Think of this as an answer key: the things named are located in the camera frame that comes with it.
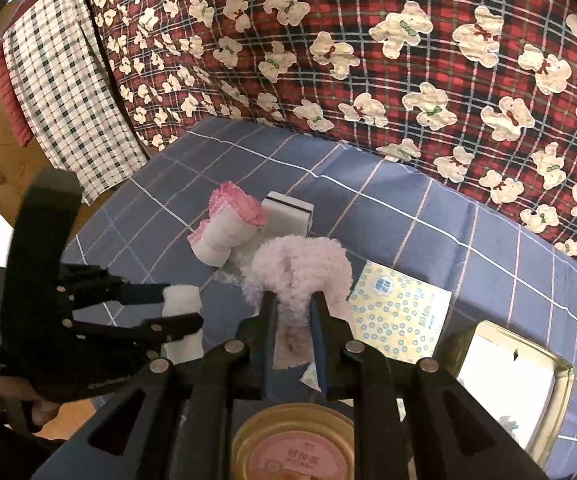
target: rolled towel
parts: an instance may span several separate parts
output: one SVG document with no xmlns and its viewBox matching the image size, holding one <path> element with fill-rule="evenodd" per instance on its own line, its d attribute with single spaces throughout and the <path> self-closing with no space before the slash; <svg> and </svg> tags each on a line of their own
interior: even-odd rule
<svg viewBox="0 0 577 480">
<path fill-rule="evenodd" d="M 259 311 L 265 290 L 278 297 L 274 368 L 314 360 L 309 328 L 313 292 L 323 291 L 331 316 L 353 326 L 347 298 L 353 284 L 346 251 L 337 240 L 285 236 L 262 245 L 246 271 L 244 295 Z"/>
<path fill-rule="evenodd" d="M 214 190 L 208 202 L 208 219 L 188 235 L 193 253 L 202 263 L 222 267 L 233 247 L 250 240 L 264 225 L 261 204 L 232 182 Z"/>
<path fill-rule="evenodd" d="M 179 314 L 200 313 L 202 301 L 200 299 L 200 289 L 195 285 L 171 285 L 164 291 L 163 317 L 178 316 Z M 173 364 L 193 361 L 204 356 L 202 337 L 204 331 L 199 329 L 194 334 L 188 334 L 179 341 L 164 343 L 162 347 L 166 350 L 166 357 Z"/>
</svg>

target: metal tin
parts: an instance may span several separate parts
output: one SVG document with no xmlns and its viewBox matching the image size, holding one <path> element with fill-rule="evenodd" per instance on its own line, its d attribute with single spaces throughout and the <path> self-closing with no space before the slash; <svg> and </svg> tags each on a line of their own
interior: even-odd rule
<svg viewBox="0 0 577 480">
<path fill-rule="evenodd" d="M 480 336 L 510 352 L 527 356 L 536 364 L 549 364 L 553 368 L 554 383 L 550 397 L 543 407 L 542 417 L 525 451 L 537 465 L 544 468 L 555 445 L 566 408 L 571 400 L 575 381 L 575 368 L 565 359 L 532 341 L 502 328 L 491 321 L 482 321 L 469 331 L 460 333 L 442 344 L 441 362 L 447 370 L 459 377 L 463 362 L 475 336 Z"/>
<path fill-rule="evenodd" d="M 232 444 L 235 480 L 352 480 L 353 423 L 316 404 L 281 404 L 259 412 Z"/>
</svg>

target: red plaid fabric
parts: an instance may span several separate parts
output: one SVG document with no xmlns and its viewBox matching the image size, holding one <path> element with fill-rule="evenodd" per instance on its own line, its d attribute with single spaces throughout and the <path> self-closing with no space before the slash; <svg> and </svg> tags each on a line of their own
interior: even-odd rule
<svg viewBox="0 0 577 480">
<path fill-rule="evenodd" d="M 344 140 L 577 258 L 575 2 L 91 2 L 146 144 L 210 114 Z"/>
</svg>

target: human hand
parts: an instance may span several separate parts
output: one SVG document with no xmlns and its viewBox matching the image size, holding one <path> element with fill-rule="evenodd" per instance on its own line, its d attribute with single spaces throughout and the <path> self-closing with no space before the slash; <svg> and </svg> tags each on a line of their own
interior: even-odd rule
<svg viewBox="0 0 577 480">
<path fill-rule="evenodd" d="M 0 412 L 4 411 L 4 399 L 33 402 L 32 419 L 37 426 L 44 426 L 56 418 L 60 405 L 42 399 L 26 379 L 0 376 Z"/>
</svg>

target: blue plaid tablecloth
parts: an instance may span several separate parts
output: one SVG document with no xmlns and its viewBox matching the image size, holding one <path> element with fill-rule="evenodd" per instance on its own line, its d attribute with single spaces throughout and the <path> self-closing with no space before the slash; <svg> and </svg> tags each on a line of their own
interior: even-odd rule
<svg viewBox="0 0 577 480">
<path fill-rule="evenodd" d="M 489 319 L 547 346 L 577 370 L 577 263 L 497 212 L 412 168 L 344 144 L 248 121 L 211 118 L 139 170 L 89 220 L 64 253 L 135 283 L 201 288 L 204 345 L 235 334 L 251 316 L 235 285 L 216 281 L 186 239 L 206 218 L 212 191 L 232 180 L 263 199 L 271 191 L 315 205 L 312 235 L 337 238 L 355 280 L 366 260 L 453 292 L 444 336 Z M 79 319 L 131 326 L 161 305 L 107 303 Z M 233 427 L 280 402 L 327 401 L 301 384 L 304 367 L 275 370 L 271 394 L 237 402 Z M 342 412 L 348 407 L 330 403 Z M 577 472 L 577 380 L 547 468 Z"/>
</svg>

